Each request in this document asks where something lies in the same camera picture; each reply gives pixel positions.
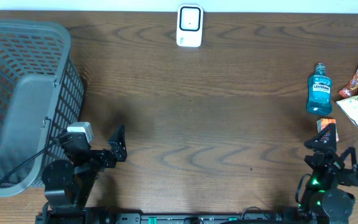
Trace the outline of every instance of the laundry basket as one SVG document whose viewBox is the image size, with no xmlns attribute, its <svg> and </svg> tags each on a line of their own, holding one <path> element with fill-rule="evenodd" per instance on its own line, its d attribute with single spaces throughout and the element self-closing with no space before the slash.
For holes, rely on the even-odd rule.
<svg viewBox="0 0 358 224">
<path fill-rule="evenodd" d="M 51 22 L 0 20 L 0 179 L 78 120 L 83 84 L 68 31 Z M 49 149 L 0 187 L 11 196 L 43 186 L 40 175 L 63 149 Z"/>
</svg>

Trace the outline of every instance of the wood grain surface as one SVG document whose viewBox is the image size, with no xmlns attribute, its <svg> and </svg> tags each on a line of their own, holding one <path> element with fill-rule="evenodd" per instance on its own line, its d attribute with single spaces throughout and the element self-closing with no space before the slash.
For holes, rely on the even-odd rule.
<svg viewBox="0 0 358 224">
<path fill-rule="evenodd" d="M 82 121 L 93 149 L 127 128 L 128 158 L 96 181 L 87 206 L 160 212 L 241 212 L 296 206 L 311 169 L 303 142 L 319 116 L 306 110 L 308 77 L 323 62 L 333 79 L 338 153 L 358 129 L 335 105 L 358 66 L 358 15 L 204 16 L 203 43 L 176 45 L 176 13 L 0 11 L 53 21 L 71 34 L 86 80 Z M 358 223 L 358 188 L 351 223 Z M 43 189 L 0 198 L 0 223 L 34 223 Z"/>
</svg>

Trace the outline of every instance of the small orange box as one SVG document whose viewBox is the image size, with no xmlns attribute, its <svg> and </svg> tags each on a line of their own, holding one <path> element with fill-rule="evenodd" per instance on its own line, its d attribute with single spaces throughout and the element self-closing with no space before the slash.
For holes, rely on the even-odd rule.
<svg viewBox="0 0 358 224">
<path fill-rule="evenodd" d="M 317 121 L 317 133 L 326 128 L 329 124 L 336 124 L 335 119 L 321 118 Z M 336 130 L 336 141 L 339 142 L 338 130 Z"/>
</svg>

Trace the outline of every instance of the white background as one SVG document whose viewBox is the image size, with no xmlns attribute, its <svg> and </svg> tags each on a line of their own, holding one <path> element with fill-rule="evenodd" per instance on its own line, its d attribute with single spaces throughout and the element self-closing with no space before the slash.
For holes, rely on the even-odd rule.
<svg viewBox="0 0 358 224">
<path fill-rule="evenodd" d="M 175 12 L 186 3 L 206 12 L 358 13 L 358 0 L 0 0 L 0 10 Z"/>
</svg>

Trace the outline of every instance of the mouthwash bottle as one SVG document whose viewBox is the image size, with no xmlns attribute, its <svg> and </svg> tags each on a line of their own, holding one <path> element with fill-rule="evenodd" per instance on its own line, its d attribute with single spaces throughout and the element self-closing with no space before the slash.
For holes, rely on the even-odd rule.
<svg viewBox="0 0 358 224">
<path fill-rule="evenodd" d="M 326 67 L 322 63 L 317 64 L 314 75 L 309 78 L 309 102 L 307 109 L 310 113 L 329 115 L 331 105 L 331 87 L 333 83 L 326 76 Z"/>
</svg>

